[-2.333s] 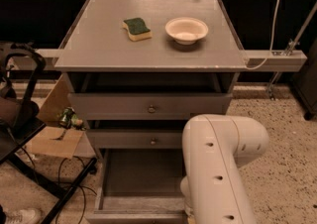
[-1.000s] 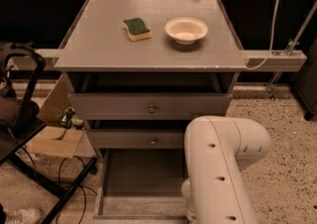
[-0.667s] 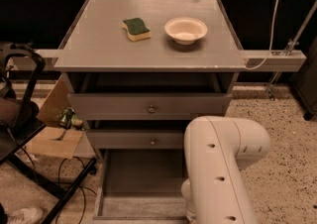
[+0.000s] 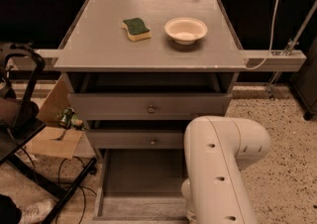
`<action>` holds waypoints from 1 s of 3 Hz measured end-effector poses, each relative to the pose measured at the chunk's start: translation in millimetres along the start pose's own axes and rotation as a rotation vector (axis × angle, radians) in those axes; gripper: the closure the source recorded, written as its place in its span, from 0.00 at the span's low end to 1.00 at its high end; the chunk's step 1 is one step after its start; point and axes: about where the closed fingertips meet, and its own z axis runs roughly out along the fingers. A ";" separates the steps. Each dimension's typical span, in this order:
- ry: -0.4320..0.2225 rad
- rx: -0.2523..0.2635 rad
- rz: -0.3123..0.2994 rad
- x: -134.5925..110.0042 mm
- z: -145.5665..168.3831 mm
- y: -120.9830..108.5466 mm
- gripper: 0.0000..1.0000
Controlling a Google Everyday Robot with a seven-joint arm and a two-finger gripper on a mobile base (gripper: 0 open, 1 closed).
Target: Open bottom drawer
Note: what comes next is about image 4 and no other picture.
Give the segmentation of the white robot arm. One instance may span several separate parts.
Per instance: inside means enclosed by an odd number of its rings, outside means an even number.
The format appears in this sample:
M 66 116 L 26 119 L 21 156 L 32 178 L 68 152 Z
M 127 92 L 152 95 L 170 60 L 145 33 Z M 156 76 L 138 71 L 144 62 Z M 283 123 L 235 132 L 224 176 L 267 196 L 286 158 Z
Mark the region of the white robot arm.
M 268 152 L 270 136 L 243 118 L 204 116 L 184 133 L 188 179 L 181 192 L 193 224 L 258 224 L 240 171 Z

